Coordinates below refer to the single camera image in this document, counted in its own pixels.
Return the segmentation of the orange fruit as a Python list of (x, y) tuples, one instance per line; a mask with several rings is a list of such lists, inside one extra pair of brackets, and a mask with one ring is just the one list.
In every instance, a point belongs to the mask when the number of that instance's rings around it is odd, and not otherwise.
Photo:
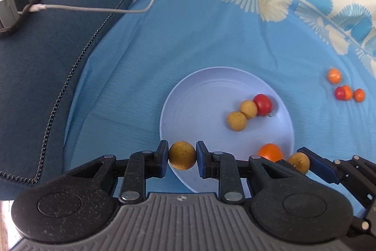
[(284, 154), (280, 147), (274, 143), (267, 143), (258, 149), (258, 155), (272, 162), (284, 159)]

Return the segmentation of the large yellow-brown longan fruit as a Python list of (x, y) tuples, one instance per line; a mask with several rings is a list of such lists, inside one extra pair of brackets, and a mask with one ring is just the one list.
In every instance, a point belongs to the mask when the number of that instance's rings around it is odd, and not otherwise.
[(306, 154), (302, 152), (296, 152), (295, 154), (292, 154), (287, 159), (287, 162), (304, 175), (306, 175), (310, 169), (310, 159)]

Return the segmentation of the small tan longan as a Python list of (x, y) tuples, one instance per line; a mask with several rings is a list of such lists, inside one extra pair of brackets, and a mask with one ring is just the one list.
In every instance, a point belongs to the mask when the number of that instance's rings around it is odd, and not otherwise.
[(247, 118), (242, 112), (231, 112), (227, 116), (227, 124), (233, 131), (239, 132), (247, 126)]
[(241, 102), (239, 110), (245, 115), (247, 120), (253, 119), (258, 114), (257, 105), (250, 100), (244, 100)]

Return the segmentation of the small orange kumquat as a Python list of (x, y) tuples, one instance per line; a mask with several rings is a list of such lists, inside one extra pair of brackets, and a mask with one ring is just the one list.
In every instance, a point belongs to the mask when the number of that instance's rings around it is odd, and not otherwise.
[(345, 101), (351, 100), (352, 95), (353, 95), (353, 91), (352, 91), (351, 87), (348, 86), (348, 85), (343, 85), (342, 88), (344, 90), (344, 100)]
[(328, 71), (327, 80), (331, 84), (339, 84), (342, 81), (342, 73), (337, 68), (331, 68)]
[(357, 103), (361, 103), (364, 101), (365, 99), (365, 92), (363, 89), (361, 88), (357, 88), (354, 93), (353, 93), (353, 99), (357, 102)]

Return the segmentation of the red cherry tomato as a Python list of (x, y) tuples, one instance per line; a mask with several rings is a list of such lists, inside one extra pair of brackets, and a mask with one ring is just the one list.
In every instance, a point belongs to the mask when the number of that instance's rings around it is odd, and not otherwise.
[(345, 90), (343, 87), (335, 88), (335, 98), (339, 101), (343, 101), (345, 99)]
[(271, 99), (264, 95), (264, 94), (258, 94), (253, 98), (253, 102), (255, 103), (258, 113), (258, 116), (266, 116), (271, 113), (273, 110), (273, 103)]

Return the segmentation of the small orange kumquat back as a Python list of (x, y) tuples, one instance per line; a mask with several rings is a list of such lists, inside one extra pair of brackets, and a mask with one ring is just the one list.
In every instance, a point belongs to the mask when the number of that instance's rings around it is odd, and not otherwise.
[(331, 68), (328, 71), (327, 80), (331, 84), (339, 84), (342, 81), (342, 73), (337, 68)]

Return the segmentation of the red cherry tomato on plate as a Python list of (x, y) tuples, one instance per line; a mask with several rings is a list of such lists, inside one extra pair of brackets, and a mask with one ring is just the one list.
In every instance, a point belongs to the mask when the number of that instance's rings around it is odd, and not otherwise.
[(258, 113), (258, 116), (266, 116), (271, 113), (273, 110), (273, 103), (271, 99), (264, 95), (264, 94), (258, 94), (253, 98), (253, 102), (255, 103)]

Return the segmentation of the light blue round plate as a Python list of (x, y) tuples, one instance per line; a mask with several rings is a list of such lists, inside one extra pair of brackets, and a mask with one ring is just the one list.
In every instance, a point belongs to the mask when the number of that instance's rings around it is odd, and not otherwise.
[[(247, 121), (240, 132), (231, 130), (229, 113), (258, 94), (271, 99), (271, 114)], [(278, 145), (284, 157), (294, 151), (291, 117), (276, 91), (257, 76), (228, 67), (201, 69), (178, 82), (164, 102), (159, 135), (169, 144), (203, 141), (209, 151), (227, 152), (237, 160), (248, 160), (267, 143)]]

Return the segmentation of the blue patterned bed sheet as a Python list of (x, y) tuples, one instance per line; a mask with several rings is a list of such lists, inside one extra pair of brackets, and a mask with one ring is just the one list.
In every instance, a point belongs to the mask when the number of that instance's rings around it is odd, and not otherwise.
[[(375, 159), (375, 0), (136, 0), (91, 53), (64, 140), (64, 170), (104, 154), (154, 150), (163, 105), (195, 71), (251, 73), (279, 95), (294, 151)], [(329, 69), (342, 73), (339, 84)], [(361, 88), (357, 103), (335, 88)]]

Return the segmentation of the black smartphone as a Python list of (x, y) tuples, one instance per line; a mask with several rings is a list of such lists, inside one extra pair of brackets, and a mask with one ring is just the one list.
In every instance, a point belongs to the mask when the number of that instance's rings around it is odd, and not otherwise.
[(2, 0), (1, 1), (1, 37), (11, 36), (27, 19), (32, 5), (41, 0)]

